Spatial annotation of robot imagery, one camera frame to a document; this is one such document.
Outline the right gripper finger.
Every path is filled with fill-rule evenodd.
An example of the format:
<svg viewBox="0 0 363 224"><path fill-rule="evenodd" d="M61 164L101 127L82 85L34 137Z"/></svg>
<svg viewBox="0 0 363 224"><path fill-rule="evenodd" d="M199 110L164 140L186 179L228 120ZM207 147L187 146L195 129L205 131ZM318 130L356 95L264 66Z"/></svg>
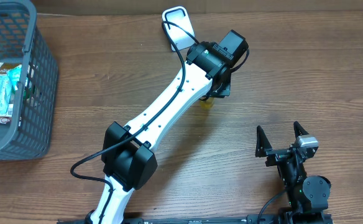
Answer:
<svg viewBox="0 0 363 224"><path fill-rule="evenodd" d="M293 123L293 128L296 138L299 136L309 135L309 133L302 127L302 125L298 121L295 121Z"/></svg>
<svg viewBox="0 0 363 224"><path fill-rule="evenodd" d="M272 150L272 146L267 139L264 130L261 126L256 128L257 143L255 148L256 157L266 157L267 153Z"/></svg>

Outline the yellow drink bottle silver cap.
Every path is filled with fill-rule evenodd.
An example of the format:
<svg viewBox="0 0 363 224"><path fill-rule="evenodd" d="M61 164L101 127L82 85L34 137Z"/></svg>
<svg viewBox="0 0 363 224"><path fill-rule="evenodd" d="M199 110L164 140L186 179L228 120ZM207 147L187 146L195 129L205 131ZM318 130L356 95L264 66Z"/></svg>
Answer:
<svg viewBox="0 0 363 224"><path fill-rule="evenodd" d="M209 97L208 99L200 98L200 105L202 108L209 110L214 106L214 98L212 97Z"/></svg>

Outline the small teal white packet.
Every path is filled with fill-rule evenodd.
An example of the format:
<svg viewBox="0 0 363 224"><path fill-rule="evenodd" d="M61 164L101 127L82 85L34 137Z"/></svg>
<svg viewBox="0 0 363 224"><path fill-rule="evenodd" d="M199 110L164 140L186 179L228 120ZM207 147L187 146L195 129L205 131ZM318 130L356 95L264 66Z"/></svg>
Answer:
<svg viewBox="0 0 363 224"><path fill-rule="evenodd" d="M22 71L22 66L19 65L15 68L12 68L10 69L8 72L7 72L7 75L12 83L12 89L14 91L17 91L18 90L18 87L17 87L17 83L19 82L20 78L21 78L21 71Z"/></svg>

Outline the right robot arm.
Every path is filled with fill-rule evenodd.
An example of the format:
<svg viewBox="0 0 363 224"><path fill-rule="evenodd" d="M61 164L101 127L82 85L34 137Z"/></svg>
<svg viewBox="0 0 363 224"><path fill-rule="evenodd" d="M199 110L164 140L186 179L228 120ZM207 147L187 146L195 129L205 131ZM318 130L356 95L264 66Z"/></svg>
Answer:
<svg viewBox="0 0 363 224"><path fill-rule="evenodd" d="M314 157L318 140L309 134L299 122L293 123L295 142L285 149L275 150L261 126L256 128L255 156L266 158L267 167L277 167L284 189L273 196L261 208L257 223L332 223L328 209L331 192L329 179L321 175L308 176L303 163ZM282 195L287 195L289 206L280 208L276 215L265 218L266 208Z"/></svg>

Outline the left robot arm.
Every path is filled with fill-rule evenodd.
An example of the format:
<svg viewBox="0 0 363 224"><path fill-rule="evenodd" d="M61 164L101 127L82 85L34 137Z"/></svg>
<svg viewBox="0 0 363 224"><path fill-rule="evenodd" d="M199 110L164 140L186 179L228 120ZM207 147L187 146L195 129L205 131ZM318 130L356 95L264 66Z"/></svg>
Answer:
<svg viewBox="0 0 363 224"><path fill-rule="evenodd" d="M200 98L228 96L231 74L248 55L246 39L234 30L220 43L193 44L176 77L151 105L124 126L108 127L101 155L105 187L85 223L122 223L133 191L157 168L155 151L168 130Z"/></svg>

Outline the white barcode scanner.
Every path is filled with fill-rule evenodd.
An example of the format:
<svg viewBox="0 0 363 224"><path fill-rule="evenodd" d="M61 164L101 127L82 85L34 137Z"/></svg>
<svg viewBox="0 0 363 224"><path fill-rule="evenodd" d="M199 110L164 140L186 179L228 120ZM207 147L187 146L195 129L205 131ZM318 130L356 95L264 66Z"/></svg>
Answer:
<svg viewBox="0 0 363 224"><path fill-rule="evenodd" d="M182 29L195 37L190 17L187 10L183 6L176 6L163 11L162 20L165 22L172 22L180 26ZM192 39L188 34L176 26L166 23L165 29L179 50L191 47L195 43L194 39Z"/></svg>

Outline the grey plastic mesh basket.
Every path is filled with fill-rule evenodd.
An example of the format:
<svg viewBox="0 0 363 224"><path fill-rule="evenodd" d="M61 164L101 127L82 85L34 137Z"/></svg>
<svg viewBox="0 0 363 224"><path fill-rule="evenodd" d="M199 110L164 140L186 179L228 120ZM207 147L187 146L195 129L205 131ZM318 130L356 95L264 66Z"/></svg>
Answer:
<svg viewBox="0 0 363 224"><path fill-rule="evenodd" d="M31 1L0 1L0 62L22 66L12 118L0 124L0 161L41 158L50 147L59 71Z"/></svg>

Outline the brown snack packet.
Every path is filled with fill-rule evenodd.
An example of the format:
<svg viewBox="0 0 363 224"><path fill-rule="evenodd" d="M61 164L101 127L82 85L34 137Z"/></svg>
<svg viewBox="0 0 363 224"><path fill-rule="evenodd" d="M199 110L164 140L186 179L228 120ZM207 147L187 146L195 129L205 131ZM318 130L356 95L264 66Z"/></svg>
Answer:
<svg viewBox="0 0 363 224"><path fill-rule="evenodd" d="M19 63L0 63L0 75L7 75L10 70L20 66Z"/></svg>

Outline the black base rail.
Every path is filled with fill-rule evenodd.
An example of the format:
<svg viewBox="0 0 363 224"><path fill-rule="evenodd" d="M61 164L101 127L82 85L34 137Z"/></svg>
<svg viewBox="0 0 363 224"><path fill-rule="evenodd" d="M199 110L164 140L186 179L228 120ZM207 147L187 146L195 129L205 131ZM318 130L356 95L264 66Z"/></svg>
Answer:
<svg viewBox="0 0 363 224"><path fill-rule="evenodd" d="M143 218L126 218L122 221L122 224L257 224L258 215L248 215L246 217L221 217L221 218L168 218L168 219L146 219ZM59 221L58 224L83 224L88 223L84 220L74 221ZM276 224L276 223L288 223L286 220L282 220L278 215L262 215L260 218L260 224ZM292 222L297 224L333 224L331 215L324 215L323 217L314 215L294 215Z"/></svg>

